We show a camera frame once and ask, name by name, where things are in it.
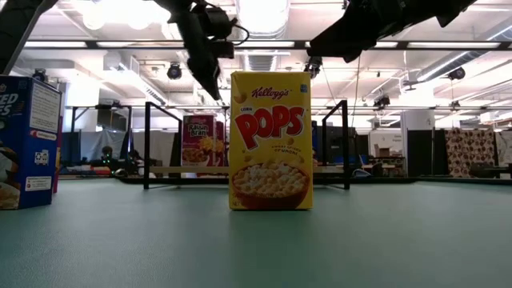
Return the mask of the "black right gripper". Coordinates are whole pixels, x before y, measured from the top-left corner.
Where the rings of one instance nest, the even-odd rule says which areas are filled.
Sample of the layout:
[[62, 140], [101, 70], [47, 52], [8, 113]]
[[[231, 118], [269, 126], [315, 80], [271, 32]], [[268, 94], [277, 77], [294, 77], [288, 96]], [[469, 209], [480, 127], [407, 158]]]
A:
[[404, 0], [351, 0], [342, 18], [313, 38], [306, 52], [352, 62], [360, 50], [402, 31], [403, 16]]

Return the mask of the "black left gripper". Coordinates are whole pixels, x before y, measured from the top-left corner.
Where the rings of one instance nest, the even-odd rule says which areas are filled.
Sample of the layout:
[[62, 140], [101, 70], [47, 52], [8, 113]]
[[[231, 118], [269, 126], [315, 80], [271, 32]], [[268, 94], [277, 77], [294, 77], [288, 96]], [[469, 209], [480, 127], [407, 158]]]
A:
[[217, 58], [234, 57], [234, 44], [227, 38], [236, 20], [207, 0], [170, 0], [170, 14], [189, 55], [190, 72], [213, 100], [219, 100]]

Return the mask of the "yellow Corn Pops cereal box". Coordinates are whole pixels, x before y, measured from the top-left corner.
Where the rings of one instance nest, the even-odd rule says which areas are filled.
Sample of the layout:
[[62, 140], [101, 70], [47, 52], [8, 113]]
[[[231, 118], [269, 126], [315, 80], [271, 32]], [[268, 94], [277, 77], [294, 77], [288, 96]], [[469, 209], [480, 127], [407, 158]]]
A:
[[311, 209], [309, 74], [232, 73], [228, 152], [232, 210]]

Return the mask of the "black overhead light bar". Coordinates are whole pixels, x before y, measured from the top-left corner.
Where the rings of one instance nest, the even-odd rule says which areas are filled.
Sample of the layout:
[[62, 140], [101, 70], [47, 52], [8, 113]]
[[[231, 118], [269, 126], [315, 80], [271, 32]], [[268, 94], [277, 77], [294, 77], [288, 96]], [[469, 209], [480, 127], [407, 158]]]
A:
[[[99, 41], [99, 40], [32, 40], [26, 50], [184, 50], [183, 41]], [[307, 50], [303, 40], [249, 40], [234, 47], [236, 50]], [[433, 51], [512, 51], [512, 41], [380, 41], [372, 50], [433, 50]]]

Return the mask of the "black cabinet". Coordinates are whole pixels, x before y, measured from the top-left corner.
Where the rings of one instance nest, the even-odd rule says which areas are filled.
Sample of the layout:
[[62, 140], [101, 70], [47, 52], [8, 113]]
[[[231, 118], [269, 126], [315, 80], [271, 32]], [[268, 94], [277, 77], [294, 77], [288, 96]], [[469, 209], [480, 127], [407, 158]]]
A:
[[[343, 164], [343, 134], [341, 127], [333, 127], [330, 132], [330, 152], [333, 163]], [[350, 164], [367, 164], [369, 155], [369, 137], [359, 134], [355, 128], [348, 128], [348, 147]]]

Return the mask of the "grey curtain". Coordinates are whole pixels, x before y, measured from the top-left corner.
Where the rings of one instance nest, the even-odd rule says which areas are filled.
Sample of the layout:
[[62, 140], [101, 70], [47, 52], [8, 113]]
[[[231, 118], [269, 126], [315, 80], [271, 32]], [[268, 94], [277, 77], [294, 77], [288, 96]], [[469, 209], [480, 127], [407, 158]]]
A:
[[81, 157], [98, 160], [102, 157], [102, 148], [109, 146], [113, 151], [112, 158], [119, 159], [125, 133], [103, 130], [100, 132], [81, 133]]

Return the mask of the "brown patterned partition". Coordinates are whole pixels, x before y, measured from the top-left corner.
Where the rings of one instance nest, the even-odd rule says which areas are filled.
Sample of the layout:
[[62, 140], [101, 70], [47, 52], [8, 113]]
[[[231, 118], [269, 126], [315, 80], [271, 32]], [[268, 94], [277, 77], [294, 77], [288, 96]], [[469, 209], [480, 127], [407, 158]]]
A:
[[450, 176], [471, 178], [470, 168], [475, 163], [494, 164], [494, 132], [487, 130], [445, 131], [447, 164]]

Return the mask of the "green table mat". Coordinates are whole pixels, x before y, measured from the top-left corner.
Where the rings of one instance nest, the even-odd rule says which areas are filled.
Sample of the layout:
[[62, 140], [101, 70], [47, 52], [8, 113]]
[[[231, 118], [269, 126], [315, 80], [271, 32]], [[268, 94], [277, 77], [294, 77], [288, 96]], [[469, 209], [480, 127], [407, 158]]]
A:
[[512, 288], [512, 186], [319, 186], [232, 211], [224, 186], [62, 181], [0, 212], [0, 288]]

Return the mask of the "black table frame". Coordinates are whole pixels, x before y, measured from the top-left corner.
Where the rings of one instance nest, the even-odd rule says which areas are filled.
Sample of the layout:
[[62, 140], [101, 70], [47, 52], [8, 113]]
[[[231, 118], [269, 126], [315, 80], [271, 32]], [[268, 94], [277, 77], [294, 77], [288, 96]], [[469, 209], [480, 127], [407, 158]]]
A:
[[[125, 184], [143, 185], [143, 178], [119, 178]], [[351, 178], [350, 184], [408, 184], [414, 182], [448, 182], [482, 185], [512, 186], [512, 179], [490, 179], [490, 178]], [[315, 178], [315, 185], [343, 184], [342, 178]], [[150, 178], [149, 184], [159, 185], [226, 185], [227, 178]]]

